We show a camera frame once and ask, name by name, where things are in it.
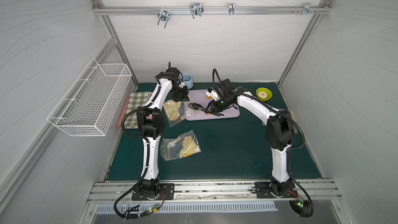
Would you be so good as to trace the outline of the clear zip bag underneath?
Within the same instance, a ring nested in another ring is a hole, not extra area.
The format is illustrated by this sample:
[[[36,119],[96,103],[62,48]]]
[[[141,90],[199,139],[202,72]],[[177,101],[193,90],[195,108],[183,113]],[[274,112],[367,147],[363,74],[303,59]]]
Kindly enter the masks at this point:
[[[192,116],[192,111],[188,107],[188,102],[184,101],[175,102],[173,100],[168,100],[163,104],[163,109],[170,127]]]

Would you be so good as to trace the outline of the lavender plastic tray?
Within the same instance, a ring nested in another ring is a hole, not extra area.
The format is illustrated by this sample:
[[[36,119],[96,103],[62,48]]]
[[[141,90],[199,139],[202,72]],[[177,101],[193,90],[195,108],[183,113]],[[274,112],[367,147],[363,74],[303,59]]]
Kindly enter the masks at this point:
[[[207,89],[202,89],[202,90],[190,90],[189,91],[189,99],[191,100],[191,103],[197,103],[202,105],[204,108],[206,108],[209,104],[209,102],[212,99],[207,99],[206,98],[206,91]],[[217,117],[214,115],[206,115],[202,111],[196,111],[190,108],[192,111],[192,116],[187,117],[187,121],[199,121],[199,120],[218,120],[218,119],[227,119],[227,118],[237,118],[240,115],[240,111],[238,109],[237,105],[234,105],[233,107],[222,111],[221,113],[224,114],[224,116]]]

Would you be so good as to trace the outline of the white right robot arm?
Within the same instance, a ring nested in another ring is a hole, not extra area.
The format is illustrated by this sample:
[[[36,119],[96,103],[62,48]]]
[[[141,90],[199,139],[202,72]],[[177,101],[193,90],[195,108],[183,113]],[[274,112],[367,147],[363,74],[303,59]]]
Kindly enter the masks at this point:
[[[281,198],[294,180],[290,172],[289,154],[305,144],[305,136],[288,110],[273,108],[261,101],[244,87],[234,87],[228,79],[221,80],[216,69],[212,71],[213,86],[206,92],[212,98],[205,109],[206,114],[219,115],[236,104],[250,111],[266,126],[265,141],[271,147],[273,169],[270,188]]]

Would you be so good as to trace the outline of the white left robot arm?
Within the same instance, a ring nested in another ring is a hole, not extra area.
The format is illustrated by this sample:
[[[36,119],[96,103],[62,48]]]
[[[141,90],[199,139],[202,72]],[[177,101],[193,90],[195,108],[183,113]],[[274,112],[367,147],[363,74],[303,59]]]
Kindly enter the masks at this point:
[[[163,104],[169,94],[173,101],[189,101],[189,89],[182,81],[182,73],[176,67],[168,64],[166,71],[155,75],[156,87],[149,100],[142,107],[130,111],[122,119],[122,132],[128,136],[142,139],[144,145],[143,170],[135,191],[142,191],[155,197],[160,191],[158,153],[159,142],[165,130],[162,116]],[[139,135],[129,133],[125,128],[125,121],[133,114],[137,116]]]

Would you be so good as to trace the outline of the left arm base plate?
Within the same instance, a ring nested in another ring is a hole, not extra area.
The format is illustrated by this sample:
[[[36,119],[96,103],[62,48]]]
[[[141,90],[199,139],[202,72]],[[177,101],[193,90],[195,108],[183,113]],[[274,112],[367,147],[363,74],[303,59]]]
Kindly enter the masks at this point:
[[[135,189],[132,191],[133,201],[160,201],[174,199],[175,184],[161,183],[157,190]]]

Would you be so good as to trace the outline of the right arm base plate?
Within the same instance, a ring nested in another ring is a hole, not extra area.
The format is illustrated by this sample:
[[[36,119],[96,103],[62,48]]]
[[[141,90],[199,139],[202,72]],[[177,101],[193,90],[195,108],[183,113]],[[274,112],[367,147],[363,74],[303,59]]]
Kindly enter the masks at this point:
[[[272,198],[296,198],[298,196],[293,181],[279,183],[278,181],[260,181],[255,182],[255,186],[250,189],[259,199]]]

